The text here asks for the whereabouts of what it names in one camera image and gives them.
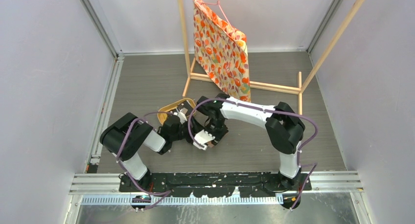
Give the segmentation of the yellow oval card tray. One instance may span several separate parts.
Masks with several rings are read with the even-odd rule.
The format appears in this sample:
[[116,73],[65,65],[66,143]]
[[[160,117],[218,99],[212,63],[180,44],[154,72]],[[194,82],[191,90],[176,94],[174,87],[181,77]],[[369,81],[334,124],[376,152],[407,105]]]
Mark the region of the yellow oval card tray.
[[190,113],[193,111],[195,106],[196,106],[196,104],[195,104],[194,100],[192,100],[190,98],[183,98],[181,100],[178,100],[178,101],[176,101],[172,104],[169,104],[169,105],[159,109],[160,113],[157,114],[157,118],[158,118],[159,122],[161,124],[163,124],[169,116],[174,115],[176,110],[186,108],[188,110],[188,112],[186,113],[186,116],[187,116],[187,119],[188,119]]

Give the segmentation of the pink blue card holder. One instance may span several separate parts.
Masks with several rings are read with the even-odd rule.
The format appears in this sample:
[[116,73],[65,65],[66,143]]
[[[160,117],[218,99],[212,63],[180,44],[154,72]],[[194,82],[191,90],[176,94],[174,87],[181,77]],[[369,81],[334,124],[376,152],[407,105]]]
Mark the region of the pink blue card holder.
[[214,136],[214,139],[208,143],[210,148],[213,148],[219,144],[219,142],[228,134],[229,131],[225,131],[224,133],[220,133]]

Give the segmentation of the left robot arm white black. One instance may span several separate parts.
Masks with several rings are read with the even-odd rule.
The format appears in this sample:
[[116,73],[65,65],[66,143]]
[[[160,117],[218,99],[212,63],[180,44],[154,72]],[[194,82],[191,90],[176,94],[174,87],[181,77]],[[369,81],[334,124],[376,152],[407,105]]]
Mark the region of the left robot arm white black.
[[166,120],[157,129],[138,118],[131,112],[125,114],[103,131],[99,142],[126,171],[128,185],[137,191],[146,191],[151,183],[151,172],[139,156],[141,146],[163,155],[175,141],[185,140],[193,143],[187,128],[187,118],[182,114],[167,115]]

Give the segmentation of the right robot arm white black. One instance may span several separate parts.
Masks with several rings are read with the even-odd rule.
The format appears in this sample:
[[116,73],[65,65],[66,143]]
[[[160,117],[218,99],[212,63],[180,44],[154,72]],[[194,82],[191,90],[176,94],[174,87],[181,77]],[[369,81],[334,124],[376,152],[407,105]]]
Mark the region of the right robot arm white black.
[[197,101],[196,111],[207,116],[203,128],[191,122],[194,146],[205,150],[217,145],[229,132],[226,120],[239,120],[266,130],[271,145],[279,152],[279,183],[282,188],[292,190],[299,183],[301,168],[298,162],[298,148],[303,139],[305,125],[294,115],[291,107],[279,102],[277,106],[245,102],[226,94],[214,99],[205,96]]

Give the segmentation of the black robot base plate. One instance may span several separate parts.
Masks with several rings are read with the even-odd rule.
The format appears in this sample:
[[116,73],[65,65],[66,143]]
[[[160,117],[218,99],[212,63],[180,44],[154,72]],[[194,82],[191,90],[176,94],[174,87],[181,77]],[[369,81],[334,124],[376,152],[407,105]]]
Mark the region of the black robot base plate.
[[312,189],[307,174],[301,173],[294,182],[283,181],[282,175],[272,172],[219,172],[219,173],[151,173],[138,182],[126,174],[119,174],[120,192],[139,192],[136,186],[149,193],[170,197],[228,198],[239,193],[242,198],[271,197],[277,193]]

